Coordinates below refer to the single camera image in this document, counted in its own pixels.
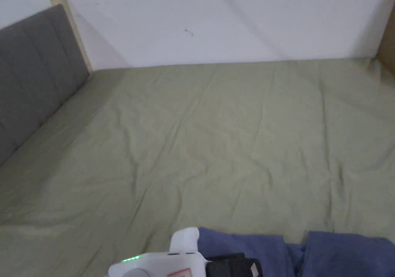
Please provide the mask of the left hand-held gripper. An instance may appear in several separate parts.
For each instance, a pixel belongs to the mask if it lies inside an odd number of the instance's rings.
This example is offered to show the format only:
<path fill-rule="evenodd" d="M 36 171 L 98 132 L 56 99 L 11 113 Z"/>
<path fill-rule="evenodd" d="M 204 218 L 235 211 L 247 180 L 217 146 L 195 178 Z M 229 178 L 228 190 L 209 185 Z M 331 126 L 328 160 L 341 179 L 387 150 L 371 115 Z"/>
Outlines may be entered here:
<path fill-rule="evenodd" d="M 168 252 L 145 253 L 109 267 L 109 277 L 261 277 L 258 259 L 234 253 L 204 258 L 198 252 L 199 230 L 172 235 Z"/>

